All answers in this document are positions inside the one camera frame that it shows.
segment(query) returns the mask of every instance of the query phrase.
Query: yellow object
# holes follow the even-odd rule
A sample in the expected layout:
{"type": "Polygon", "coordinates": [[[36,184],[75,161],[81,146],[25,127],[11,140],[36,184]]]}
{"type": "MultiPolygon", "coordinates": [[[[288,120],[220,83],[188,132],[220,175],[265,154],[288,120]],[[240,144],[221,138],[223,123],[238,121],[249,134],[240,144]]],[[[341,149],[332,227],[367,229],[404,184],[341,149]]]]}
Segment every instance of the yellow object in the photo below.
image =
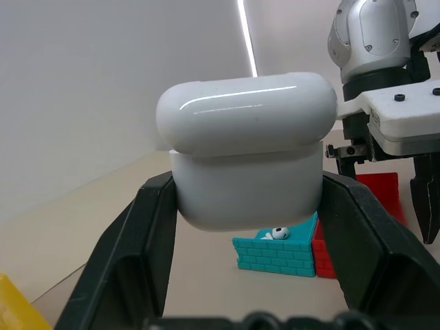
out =
{"type": "Polygon", "coordinates": [[[0,274],[0,330],[51,329],[9,278],[0,274]]]}

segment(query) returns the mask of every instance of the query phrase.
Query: beige table surface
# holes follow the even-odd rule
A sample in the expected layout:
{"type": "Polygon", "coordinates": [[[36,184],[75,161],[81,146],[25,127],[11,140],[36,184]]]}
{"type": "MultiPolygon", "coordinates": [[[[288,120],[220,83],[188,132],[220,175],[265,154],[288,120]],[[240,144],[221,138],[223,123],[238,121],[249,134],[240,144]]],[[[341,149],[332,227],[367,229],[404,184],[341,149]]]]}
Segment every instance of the beige table surface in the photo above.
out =
{"type": "MultiPolygon", "coordinates": [[[[343,145],[342,132],[330,132],[324,143],[343,145]]],[[[146,179],[169,169],[167,153],[156,152],[11,221],[0,233],[0,272],[54,324],[100,234],[146,179]]],[[[324,169],[336,172],[334,160],[324,159],[324,169]]],[[[412,161],[366,163],[357,171],[399,173],[408,227],[420,238],[408,183],[412,161]]],[[[336,280],[238,270],[231,239],[254,234],[202,232],[179,217],[165,314],[240,319],[266,310],[329,319],[347,309],[336,280]]],[[[440,239],[427,248],[440,260],[440,239]]]]}

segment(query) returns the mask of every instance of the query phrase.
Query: red block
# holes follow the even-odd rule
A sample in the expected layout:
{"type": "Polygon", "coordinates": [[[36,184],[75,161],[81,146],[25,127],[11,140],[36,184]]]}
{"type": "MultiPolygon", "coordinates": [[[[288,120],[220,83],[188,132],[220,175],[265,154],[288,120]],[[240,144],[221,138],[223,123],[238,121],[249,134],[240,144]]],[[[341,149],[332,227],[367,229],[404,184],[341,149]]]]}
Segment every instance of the red block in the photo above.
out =
{"type": "MultiPolygon", "coordinates": [[[[406,220],[399,198],[399,177],[397,173],[361,174],[356,179],[368,186],[385,210],[398,222],[406,226],[406,220]]],[[[318,220],[311,241],[316,275],[319,277],[336,278],[335,271],[324,241],[324,233],[318,220]]]]}

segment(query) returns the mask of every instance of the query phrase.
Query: white wall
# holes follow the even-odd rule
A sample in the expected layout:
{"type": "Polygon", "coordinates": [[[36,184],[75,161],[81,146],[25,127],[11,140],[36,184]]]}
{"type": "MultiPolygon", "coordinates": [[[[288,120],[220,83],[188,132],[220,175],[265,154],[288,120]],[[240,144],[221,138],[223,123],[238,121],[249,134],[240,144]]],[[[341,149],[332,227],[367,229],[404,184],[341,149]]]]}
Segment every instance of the white wall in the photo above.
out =
{"type": "MultiPolygon", "coordinates": [[[[327,52],[327,39],[341,0],[245,0],[259,76],[317,72],[342,102],[340,70],[327,52]]],[[[431,75],[440,78],[436,54],[429,54],[431,75]]]]}
{"type": "Polygon", "coordinates": [[[236,0],[3,0],[0,223],[151,152],[170,86],[249,75],[236,0]]]}

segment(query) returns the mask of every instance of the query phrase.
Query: airpods case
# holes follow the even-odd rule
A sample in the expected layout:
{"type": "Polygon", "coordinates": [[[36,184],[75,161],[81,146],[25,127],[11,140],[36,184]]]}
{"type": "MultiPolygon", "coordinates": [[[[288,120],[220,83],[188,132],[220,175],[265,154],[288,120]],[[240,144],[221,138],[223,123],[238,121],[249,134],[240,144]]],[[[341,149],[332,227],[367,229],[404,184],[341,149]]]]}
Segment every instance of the airpods case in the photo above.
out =
{"type": "Polygon", "coordinates": [[[322,191],[321,139],[336,119],[321,76],[290,73],[187,82],[159,99],[157,127],[179,210],[202,230],[286,227],[308,220],[322,191]]]}

